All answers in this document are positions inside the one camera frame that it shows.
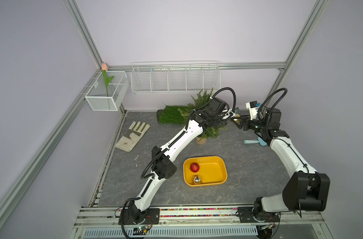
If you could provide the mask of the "red ribbed ball ornament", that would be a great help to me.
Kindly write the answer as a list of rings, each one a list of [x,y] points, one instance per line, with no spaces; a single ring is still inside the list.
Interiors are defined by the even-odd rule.
[[[197,173],[197,172],[199,171],[199,169],[200,169],[200,166],[199,166],[199,164],[198,164],[198,163],[193,162],[193,163],[190,165],[189,169],[191,170],[191,172],[193,172],[193,173]]]

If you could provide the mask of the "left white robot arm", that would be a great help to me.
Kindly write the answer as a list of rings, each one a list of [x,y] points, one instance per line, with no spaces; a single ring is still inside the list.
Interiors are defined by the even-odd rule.
[[[128,214],[135,224],[145,221],[155,194],[177,170],[173,163],[177,156],[208,128],[225,126],[227,121],[234,117],[235,108],[236,93],[232,88],[225,87],[210,96],[207,103],[193,109],[185,126],[169,142],[152,149],[152,160],[141,174],[141,179],[147,181],[136,198],[126,200],[120,219],[123,221],[125,214]]]

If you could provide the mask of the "gold ball ornament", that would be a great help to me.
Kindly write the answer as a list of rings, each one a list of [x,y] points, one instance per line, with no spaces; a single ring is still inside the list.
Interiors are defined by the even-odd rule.
[[[241,125],[241,122],[242,122],[242,118],[240,115],[235,115],[230,120],[231,120],[231,122],[233,122],[236,125]]]

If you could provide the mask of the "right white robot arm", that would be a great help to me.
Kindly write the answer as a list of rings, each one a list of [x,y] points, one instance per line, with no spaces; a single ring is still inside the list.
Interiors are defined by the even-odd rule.
[[[247,106],[249,115],[231,119],[239,129],[253,130],[277,154],[290,177],[282,193],[256,199],[252,213],[259,222],[264,221],[263,216],[267,213],[323,212],[330,188],[330,178],[312,167],[294,147],[290,136],[280,129],[282,113],[276,106],[287,94],[287,88],[275,90],[266,100],[279,92],[282,95],[271,107],[265,102],[260,105],[250,102]]]

